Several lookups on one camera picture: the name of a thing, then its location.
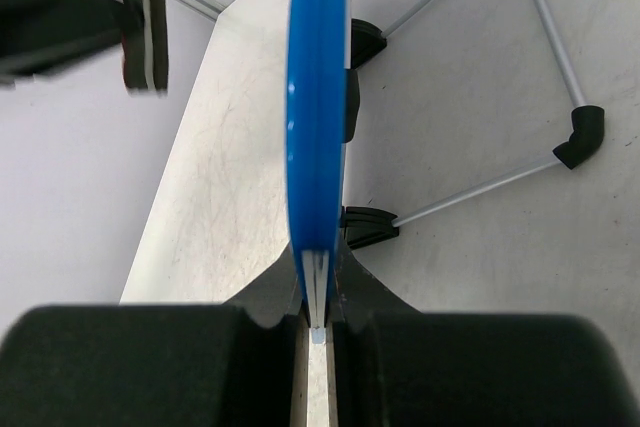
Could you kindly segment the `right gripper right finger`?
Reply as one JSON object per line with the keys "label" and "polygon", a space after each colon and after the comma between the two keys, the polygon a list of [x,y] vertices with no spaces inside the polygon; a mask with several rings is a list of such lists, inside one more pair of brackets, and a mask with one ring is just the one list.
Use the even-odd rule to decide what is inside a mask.
{"label": "right gripper right finger", "polygon": [[424,313],[346,244],[330,285],[333,426],[635,426],[606,337],[556,314]]}

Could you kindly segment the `blue framed whiteboard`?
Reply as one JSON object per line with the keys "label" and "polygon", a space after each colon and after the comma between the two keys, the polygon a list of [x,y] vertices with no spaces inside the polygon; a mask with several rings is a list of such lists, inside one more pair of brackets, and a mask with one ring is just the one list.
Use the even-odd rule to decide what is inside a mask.
{"label": "blue framed whiteboard", "polygon": [[365,23],[356,34],[351,0],[291,0],[286,76],[286,190],[291,250],[311,336],[325,340],[328,308],[339,262],[339,234],[355,227],[355,246],[392,237],[397,228],[502,185],[562,164],[574,169],[604,139],[603,108],[589,105],[546,0],[533,0],[574,109],[573,131],[552,156],[456,193],[397,219],[375,209],[342,206],[345,145],[356,113],[357,75],[351,65],[380,52],[386,38],[432,0],[420,0],[385,31]]}

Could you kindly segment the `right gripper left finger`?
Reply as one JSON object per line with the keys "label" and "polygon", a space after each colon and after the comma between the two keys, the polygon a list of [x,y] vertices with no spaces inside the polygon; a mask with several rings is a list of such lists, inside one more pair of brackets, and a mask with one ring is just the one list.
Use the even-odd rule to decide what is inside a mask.
{"label": "right gripper left finger", "polygon": [[221,304],[46,306],[1,344],[5,426],[303,426],[289,251]]}

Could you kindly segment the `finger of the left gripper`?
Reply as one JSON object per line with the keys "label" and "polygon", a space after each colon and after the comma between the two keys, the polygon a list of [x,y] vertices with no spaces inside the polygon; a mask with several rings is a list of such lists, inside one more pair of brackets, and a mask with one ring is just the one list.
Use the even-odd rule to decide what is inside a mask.
{"label": "finger of the left gripper", "polygon": [[52,76],[118,45],[118,0],[1,0],[1,81]]}

